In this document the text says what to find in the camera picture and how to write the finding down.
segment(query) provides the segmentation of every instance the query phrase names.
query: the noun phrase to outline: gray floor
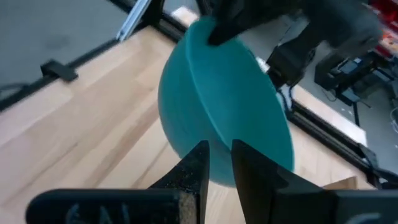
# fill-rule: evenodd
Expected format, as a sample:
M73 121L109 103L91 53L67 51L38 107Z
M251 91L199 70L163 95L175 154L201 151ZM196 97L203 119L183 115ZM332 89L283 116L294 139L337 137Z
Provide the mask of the gray floor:
M182 4L197 11L191 0L168 0L166 11ZM0 7L0 84L27 82L41 76L39 65L50 58L67 63L114 37L126 15L104 0L3 0ZM242 39L264 60L271 54L288 28L280 19L259 26L242 35ZM340 101L331 102L313 82L317 61L328 52L325 44L309 66L300 85L320 100L354 120L353 110ZM391 107L383 91L359 104L361 127L366 130L369 147L376 152L383 168L398 173L398 134L391 128Z

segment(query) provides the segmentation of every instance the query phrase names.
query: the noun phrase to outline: wooden tabletop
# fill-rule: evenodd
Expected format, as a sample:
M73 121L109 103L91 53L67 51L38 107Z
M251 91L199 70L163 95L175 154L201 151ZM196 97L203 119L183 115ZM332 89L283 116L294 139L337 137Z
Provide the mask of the wooden tabletop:
M185 8L175 15L191 22ZM144 189L180 158L167 142L157 85L175 44L151 27L0 114L0 223L23 223L35 195L59 187ZM364 132L302 90L300 100L353 139ZM289 124L295 173L318 185L363 174ZM244 223L237 191L210 182L207 223Z

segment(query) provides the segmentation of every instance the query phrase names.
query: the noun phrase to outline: teal bowl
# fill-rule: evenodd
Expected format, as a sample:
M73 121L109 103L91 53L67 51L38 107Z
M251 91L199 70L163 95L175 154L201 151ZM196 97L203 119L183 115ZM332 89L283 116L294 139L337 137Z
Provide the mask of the teal bowl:
M234 186L233 139L292 171L292 140L274 86L240 40L207 45L214 26L210 17L192 24L165 64L158 104L167 139L180 157L208 140L210 179L219 184Z

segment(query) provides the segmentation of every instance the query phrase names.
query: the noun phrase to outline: wood grain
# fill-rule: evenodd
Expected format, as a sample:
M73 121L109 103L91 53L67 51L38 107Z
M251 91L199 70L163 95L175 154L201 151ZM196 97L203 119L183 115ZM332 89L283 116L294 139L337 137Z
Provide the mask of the wood grain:
M174 15L187 24L197 18L184 7ZM147 27L81 66L73 83L57 80L0 114L1 223L24 223L27 203L45 190L144 189L180 160L157 110L157 85L173 48ZM298 175L318 185L362 175L289 126ZM236 189L210 182L206 222L244 223Z

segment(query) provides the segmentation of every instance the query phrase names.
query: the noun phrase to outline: wooden table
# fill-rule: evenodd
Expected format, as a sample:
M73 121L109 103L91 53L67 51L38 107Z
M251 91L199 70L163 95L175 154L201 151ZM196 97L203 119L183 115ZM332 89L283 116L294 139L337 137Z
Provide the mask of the wooden table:
M185 8L174 15L196 18ZM144 189L180 158L162 130L157 85L174 43L151 27L0 114L0 223L23 223L35 195L59 187ZM365 132L304 89L297 100L366 145ZM363 174L289 124L295 172L318 185ZM207 223L244 223L237 191L210 182Z

